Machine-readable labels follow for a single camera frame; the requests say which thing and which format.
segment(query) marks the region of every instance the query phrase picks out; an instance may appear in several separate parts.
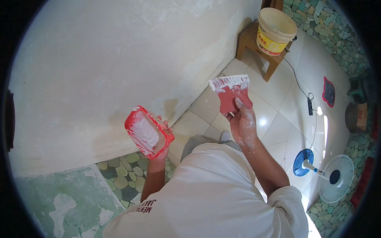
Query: grey pants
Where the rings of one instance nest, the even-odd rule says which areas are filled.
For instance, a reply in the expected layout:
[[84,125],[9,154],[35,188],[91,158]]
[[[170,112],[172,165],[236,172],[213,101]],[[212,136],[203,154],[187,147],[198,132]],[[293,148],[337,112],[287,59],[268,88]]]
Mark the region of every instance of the grey pants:
[[211,139],[208,137],[204,136],[193,136],[189,138],[188,142],[185,144],[184,149],[182,151],[181,159],[180,162],[190,153],[192,153],[193,149],[196,148],[199,145],[202,145],[204,143],[216,143],[216,144],[223,144],[223,145],[228,145],[233,149],[236,149],[238,151],[241,151],[241,148],[235,141],[217,141],[215,139]]

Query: white wall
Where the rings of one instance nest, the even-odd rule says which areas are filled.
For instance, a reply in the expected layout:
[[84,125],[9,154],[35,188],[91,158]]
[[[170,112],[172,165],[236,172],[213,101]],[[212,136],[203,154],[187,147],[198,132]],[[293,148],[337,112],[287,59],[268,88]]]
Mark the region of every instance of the white wall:
[[49,0],[11,73],[14,176],[137,151],[124,129],[132,108],[142,105],[174,123],[234,58],[237,33],[260,6],[261,0]]

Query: yellow bucket label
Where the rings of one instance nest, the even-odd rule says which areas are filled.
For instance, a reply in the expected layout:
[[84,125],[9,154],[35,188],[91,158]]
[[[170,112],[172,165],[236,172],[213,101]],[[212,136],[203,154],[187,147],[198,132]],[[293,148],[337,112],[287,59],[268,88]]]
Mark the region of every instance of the yellow bucket label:
[[259,44],[270,53],[281,53],[287,46],[287,43],[281,44],[275,42],[263,34],[261,27],[258,27],[257,41]]

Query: electric cable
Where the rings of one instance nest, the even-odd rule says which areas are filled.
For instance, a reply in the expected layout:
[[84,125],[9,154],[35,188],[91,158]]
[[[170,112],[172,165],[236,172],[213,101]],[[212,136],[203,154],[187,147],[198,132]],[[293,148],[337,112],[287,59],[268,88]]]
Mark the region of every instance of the electric cable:
[[[302,88],[300,87],[300,85],[299,85],[298,78],[296,77],[296,73],[295,73],[294,67],[292,67],[292,65],[291,65],[286,59],[284,59],[284,60],[291,66],[292,71],[294,72],[294,76],[295,76],[295,79],[296,79],[296,83],[298,84],[299,89],[300,89],[300,90],[303,92],[303,94],[306,96],[307,100],[309,100],[309,101],[312,102],[312,100],[314,99],[314,94],[311,93],[311,92],[309,92],[308,94],[306,94],[306,93],[303,91],[303,89],[302,89]],[[312,145],[313,145],[314,142],[315,142],[316,126],[317,126],[317,113],[315,113],[315,133],[314,133],[314,138],[313,138],[313,140],[312,140],[312,143],[311,143],[311,146],[310,146],[310,153],[308,154],[307,158],[310,156],[310,154],[311,154],[311,152],[312,152],[312,150],[311,150]]]

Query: white bucket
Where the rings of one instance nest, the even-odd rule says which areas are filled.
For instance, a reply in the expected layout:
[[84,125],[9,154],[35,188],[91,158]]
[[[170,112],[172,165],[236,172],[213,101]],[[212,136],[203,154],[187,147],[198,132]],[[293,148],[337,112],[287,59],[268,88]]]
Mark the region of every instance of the white bucket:
[[257,45],[267,55],[280,55],[296,36],[295,22],[278,9],[263,8],[258,21]]

